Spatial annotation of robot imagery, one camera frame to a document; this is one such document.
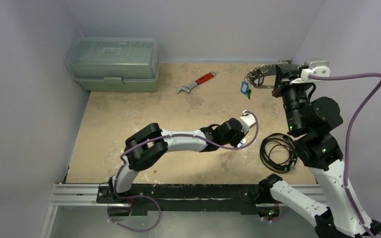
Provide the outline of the key with blue tag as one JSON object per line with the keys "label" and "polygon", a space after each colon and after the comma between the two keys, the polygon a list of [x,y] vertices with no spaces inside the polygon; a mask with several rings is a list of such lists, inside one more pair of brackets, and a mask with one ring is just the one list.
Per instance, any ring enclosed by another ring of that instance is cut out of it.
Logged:
{"label": "key with blue tag", "polygon": [[242,93],[242,94],[247,94],[247,92],[249,91],[249,89],[250,89],[250,86],[249,86],[249,84],[246,82],[246,81],[242,81],[242,83],[241,83],[241,87],[240,87],[240,92]]}

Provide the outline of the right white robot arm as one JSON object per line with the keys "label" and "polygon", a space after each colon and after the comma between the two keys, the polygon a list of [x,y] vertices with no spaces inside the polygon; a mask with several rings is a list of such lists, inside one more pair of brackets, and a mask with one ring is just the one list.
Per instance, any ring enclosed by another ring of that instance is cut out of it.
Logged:
{"label": "right white robot arm", "polygon": [[271,174],[259,182],[257,203],[281,202],[306,219],[320,238],[374,237],[381,223],[363,210],[348,178],[343,156],[331,131],[343,123],[339,105],[329,97],[311,100],[315,82],[329,79],[326,64],[276,64],[272,95],[282,98],[289,135],[304,166],[314,175],[327,200],[321,204]]}

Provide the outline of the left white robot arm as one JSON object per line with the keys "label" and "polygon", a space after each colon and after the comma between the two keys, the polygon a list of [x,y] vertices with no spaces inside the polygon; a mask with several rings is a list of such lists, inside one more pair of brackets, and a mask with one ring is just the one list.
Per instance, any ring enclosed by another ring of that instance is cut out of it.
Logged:
{"label": "left white robot arm", "polygon": [[165,130],[159,124],[151,123],[126,140],[121,154],[122,165],[109,180],[109,197],[116,203],[124,202],[139,172],[152,167],[166,153],[237,149],[254,125],[255,119],[250,115],[188,132]]}

